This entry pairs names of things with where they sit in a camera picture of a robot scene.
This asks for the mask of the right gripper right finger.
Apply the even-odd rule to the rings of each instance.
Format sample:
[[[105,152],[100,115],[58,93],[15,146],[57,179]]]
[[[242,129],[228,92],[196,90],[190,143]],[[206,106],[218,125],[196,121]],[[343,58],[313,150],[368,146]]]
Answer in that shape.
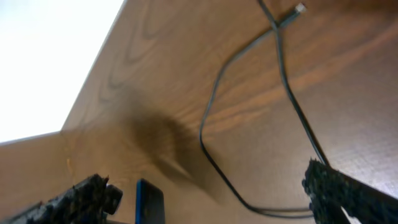
[[[311,160],[302,181],[316,223],[397,223],[397,199],[319,161]]]

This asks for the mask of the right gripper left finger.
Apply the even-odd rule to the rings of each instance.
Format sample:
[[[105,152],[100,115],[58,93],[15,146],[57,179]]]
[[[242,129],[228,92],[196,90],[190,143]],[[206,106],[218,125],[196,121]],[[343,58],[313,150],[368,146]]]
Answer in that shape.
[[[108,177],[91,175],[64,193],[6,219],[6,224],[106,223],[121,203],[123,192]]]

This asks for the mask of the blue Galaxy smartphone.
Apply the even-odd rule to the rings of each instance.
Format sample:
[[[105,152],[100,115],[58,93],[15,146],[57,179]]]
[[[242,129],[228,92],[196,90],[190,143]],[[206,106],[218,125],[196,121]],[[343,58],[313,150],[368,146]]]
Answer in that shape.
[[[146,179],[136,186],[135,224],[165,224],[163,192]]]

